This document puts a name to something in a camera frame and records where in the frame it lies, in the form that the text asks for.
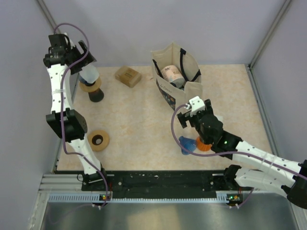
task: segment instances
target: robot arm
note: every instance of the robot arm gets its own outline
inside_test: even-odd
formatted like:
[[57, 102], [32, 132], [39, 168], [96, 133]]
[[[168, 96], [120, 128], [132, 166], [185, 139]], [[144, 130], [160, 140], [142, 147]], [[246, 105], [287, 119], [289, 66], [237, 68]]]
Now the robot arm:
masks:
[[[88, 56], [69, 70], [65, 76], [63, 89], [60, 89], [60, 83], [63, 73], [68, 65], [82, 57], [78, 48], [67, 37], [66, 34], [54, 34], [49, 36], [51, 47], [49, 53], [45, 55], [44, 64], [47, 67], [50, 76], [52, 89], [52, 107], [51, 114], [46, 115], [46, 121], [59, 138], [62, 138], [60, 126], [60, 111], [61, 111], [61, 91], [64, 95], [64, 126], [65, 139], [69, 145], [73, 147], [75, 152], [80, 152], [86, 157], [96, 168], [101, 169], [101, 163], [94, 155], [87, 139], [87, 124], [86, 120], [76, 110], [74, 110], [71, 101], [70, 91], [70, 75], [71, 73], [82, 72], [86, 81], [95, 82], [99, 74], [95, 67], [90, 62], [95, 61], [89, 53]], [[79, 42], [84, 51], [86, 46], [81, 41]], [[85, 175], [97, 174], [96, 169], [88, 164], [82, 156], [78, 156]]]
[[202, 143], [212, 145], [211, 150], [219, 152], [246, 152], [228, 154], [225, 157], [250, 164], [258, 170], [231, 165], [224, 172], [224, 179], [229, 187], [256, 187], [286, 197], [293, 204], [307, 209], [307, 180], [296, 176], [307, 176], [307, 160], [304, 163], [289, 161], [262, 151], [244, 141], [242, 138], [223, 130], [223, 123], [213, 114], [211, 101], [202, 101], [199, 97], [189, 100], [188, 112], [178, 114], [183, 128], [186, 122], [196, 129]]

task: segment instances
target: black mount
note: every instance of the black mount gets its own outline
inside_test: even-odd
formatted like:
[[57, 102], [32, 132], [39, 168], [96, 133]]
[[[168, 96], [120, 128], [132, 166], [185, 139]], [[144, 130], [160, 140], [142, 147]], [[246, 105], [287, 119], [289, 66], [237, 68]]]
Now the black mount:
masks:
[[[52, 111], [51, 114], [46, 115], [46, 121], [57, 136], [62, 138], [60, 113]], [[76, 139], [83, 140], [85, 133], [87, 133], [85, 118], [74, 109], [70, 110], [67, 108], [64, 111], [64, 128], [65, 140], [67, 142], [71, 142], [72, 140]]]
[[[223, 130], [223, 123], [217, 119], [213, 114], [210, 99], [204, 101], [205, 110], [198, 111], [194, 116], [190, 116], [190, 111], [177, 115], [181, 126], [187, 127], [187, 121], [190, 122], [191, 127], [194, 127], [200, 136], [202, 143], [211, 144], [211, 150], [218, 152], [237, 151], [236, 146], [240, 141], [240, 137]], [[222, 157], [227, 157], [232, 160], [232, 154]]]
[[[100, 165], [100, 172], [107, 181], [107, 174], [102, 165]], [[83, 177], [83, 183], [81, 188], [82, 191], [105, 191], [106, 189], [105, 183], [98, 172], [91, 175], [84, 174], [84, 172], [82, 172], [82, 177]]]
[[[299, 174], [307, 177], [307, 160], [299, 166], [301, 167]], [[287, 193], [287, 199], [291, 203], [307, 209], [307, 181], [298, 176], [294, 176], [294, 179], [295, 183], [291, 188], [283, 185], [282, 189]]]
[[[65, 34], [52, 34], [48, 37], [51, 47], [49, 47], [48, 54], [46, 54], [45, 58], [43, 59], [44, 64], [47, 68], [50, 68], [52, 65], [56, 64], [66, 64], [69, 66], [73, 62], [82, 58], [87, 51], [87, 47], [82, 40], [78, 42], [83, 50], [83, 53], [81, 54], [77, 46], [71, 48], [70, 40]], [[80, 72], [82, 70], [82, 67], [95, 61], [96, 59], [93, 57], [91, 52], [89, 52], [84, 60], [71, 68], [71, 75]]]

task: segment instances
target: brown tape roll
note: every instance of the brown tape roll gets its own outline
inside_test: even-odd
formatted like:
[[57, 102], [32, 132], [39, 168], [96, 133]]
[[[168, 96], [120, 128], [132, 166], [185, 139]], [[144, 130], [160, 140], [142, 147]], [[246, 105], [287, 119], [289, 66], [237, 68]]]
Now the brown tape roll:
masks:
[[109, 134], [103, 130], [95, 130], [87, 136], [91, 148], [95, 152], [104, 150], [110, 142]]
[[95, 84], [92, 86], [86, 86], [81, 82], [79, 83], [79, 86], [84, 92], [94, 92], [98, 90], [99, 87], [101, 86], [101, 79], [100, 77], [98, 77], [97, 80], [95, 81]]

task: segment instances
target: white cable tie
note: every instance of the white cable tie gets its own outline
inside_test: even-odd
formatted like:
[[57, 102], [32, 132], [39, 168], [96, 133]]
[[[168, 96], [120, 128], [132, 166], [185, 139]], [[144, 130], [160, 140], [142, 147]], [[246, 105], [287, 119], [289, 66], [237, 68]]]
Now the white cable tie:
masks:
[[56, 93], [61, 93], [61, 92], [66, 92], [65, 89], [56, 89], [55, 91], [52, 92], [52, 95], [56, 94]]
[[264, 163], [264, 161], [266, 160], [266, 158], [267, 158], [267, 155], [268, 155], [268, 154], [269, 154], [268, 152], [265, 152], [265, 155], [264, 155], [264, 157], [262, 158], [262, 161], [261, 161], [261, 164], [260, 164], [259, 170], [261, 170], [261, 169], [262, 169], [263, 163]]
[[271, 162], [271, 164], [270, 164], [270, 169], [272, 168], [272, 166], [273, 166], [273, 164], [274, 164], [274, 162], [275, 162], [276, 159], [277, 159], [277, 156], [274, 156], [274, 155], [273, 155], [273, 160], [272, 160], [272, 162]]

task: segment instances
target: beige table surface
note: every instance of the beige table surface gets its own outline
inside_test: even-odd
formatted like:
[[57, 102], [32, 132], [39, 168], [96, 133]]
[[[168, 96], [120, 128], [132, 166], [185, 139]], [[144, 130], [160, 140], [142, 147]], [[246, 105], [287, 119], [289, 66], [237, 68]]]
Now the beige table surface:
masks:
[[[118, 68], [98, 68], [105, 94], [101, 102], [91, 102], [79, 87], [74, 100], [75, 109], [87, 121], [88, 133], [103, 129], [110, 136], [108, 147], [95, 152], [106, 170], [212, 170], [237, 163], [219, 156], [183, 155], [171, 135], [173, 110], [160, 94], [151, 67], [133, 67], [142, 80], [132, 89], [115, 79]], [[224, 129], [271, 152], [245, 66], [200, 65], [200, 70], [203, 99], [211, 99], [214, 113], [223, 117]], [[189, 126], [182, 129], [177, 120], [175, 133], [177, 137], [198, 136]], [[57, 170], [82, 169], [76, 156], [62, 151]]]

